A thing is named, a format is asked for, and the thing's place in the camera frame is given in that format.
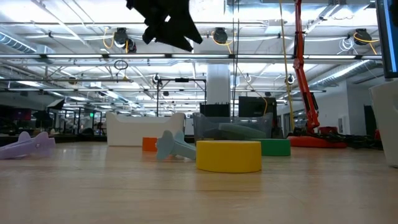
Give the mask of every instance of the ceiling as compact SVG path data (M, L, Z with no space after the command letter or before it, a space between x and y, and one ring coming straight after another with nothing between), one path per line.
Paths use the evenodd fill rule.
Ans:
M228 5L223 0L191 0L190 13L195 24L203 36L201 44L193 45L193 52L185 52L165 44L151 42L149 45L140 40L141 35L146 29L143 24L144 18L134 9L129 10L125 7L125 0L46 0L42 1L45 9L40 8L34 3L35 0L9 0L3 1L0 8L0 32L5 30L19 41L27 45L45 45L52 49L56 54L124 54L124 50L113 45L110 49L104 46L111 45L112 33L118 27L126 27L127 33L134 38L137 45L138 54L229 54L225 45L217 45L211 38L211 33L215 27L224 27L229 35L229 40L233 39L233 32L238 31L237 20L239 18L239 41L231 44L230 50L235 54L250 55L281 55L283 54L283 41L279 38L281 33L279 5L278 1L270 1L272 4L260 4L260 0L242 0L241 10L238 15L232 15L228 11ZM356 29L366 29L374 39L378 39L376 10L372 7L367 8L371 1L346 1L347 5L342 7L332 6L336 13L328 15L327 20L319 21L322 12L328 7L327 0L308 0L303 1L302 24L307 31L305 54L306 55L370 55L373 54L369 45L350 45L352 38L346 40L347 35L353 35ZM293 43L295 34L294 5L284 4L284 32L286 36L286 50L288 55L293 54ZM377 52L379 43L374 44ZM1 54L21 54L4 44L0 44ZM119 72L114 69L114 60L103 59L57 59L53 64L40 63L37 60L27 60L23 58L3 59L4 68L15 68L9 73L2 73L3 78L40 78L45 74L50 75L53 80L51 83L39 83L40 86L59 88L88 88L94 82L78 82L77 85L70 85L67 82L57 82L57 79L77 77L81 79L107 79L101 83L96 83L95 88L104 89L150 89L152 77L159 74L161 78L206 78L207 65L209 63L221 63L215 60L174 60L174 59L132 59L126 60L129 68ZM233 71L233 61L223 60L228 63L231 74ZM307 60L304 70L307 80L313 80L322 76L325 72L340 65L353 63L349 60ZM285 89L285 65L281 60L242 60L238 67L244 76L250 81L255 89L281 90ZM116 82L126 76L130 82ZM292 61L287 64L287 73L294 74ZM366 78L372 75L365 73L358 75L358 78ZM250 87L240 77L238 89L247 90ZM198 91L186 93L170 92L170 96L163 98L204 98L204 92L200 87L193 83L170 82L167 88L186 88L198 89ZM119 91L115 93L130 103L141 104L141 109L150 107L154 103L155 93L139 93ZM65 96L76 95L77 93L61 93ZM95 91L87 91L78 94L79 97L87 98L93 102L121 102L120 98L114 99L112 96L100 96ZM192 112L197 106L194 102L192 106L181 105L173 106L171 101L168 103L164 115L176 111ZM114 109L125 110L126 107L112 106ZM147 113L150 110L141 110L140 113Z

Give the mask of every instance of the plastic container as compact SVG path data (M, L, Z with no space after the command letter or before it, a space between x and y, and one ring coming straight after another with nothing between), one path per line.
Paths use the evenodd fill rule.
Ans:
M207 118L193 113L193 135L198 140L235 140L271 138L272 113L258 118Z

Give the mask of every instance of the white column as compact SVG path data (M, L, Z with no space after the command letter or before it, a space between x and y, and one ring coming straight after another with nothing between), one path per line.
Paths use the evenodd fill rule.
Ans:
M207 104L231 102L229 64L207 65Z

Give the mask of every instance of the light blue plastic toy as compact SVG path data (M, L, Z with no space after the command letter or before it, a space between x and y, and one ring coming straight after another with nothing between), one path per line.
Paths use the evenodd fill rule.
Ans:
M184 133L178 131L173 137L171 131L164 131L163 136L156 142L156 159L163 160L169 155L179 155L188 159L196 159L197 149L184 141Z

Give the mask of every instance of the red base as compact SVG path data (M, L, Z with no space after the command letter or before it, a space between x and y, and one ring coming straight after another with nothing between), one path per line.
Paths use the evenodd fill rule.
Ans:
M311 136L289 136L290 145L293 147L318 147L318 148L346 148L343 142L328 142L324 139Z

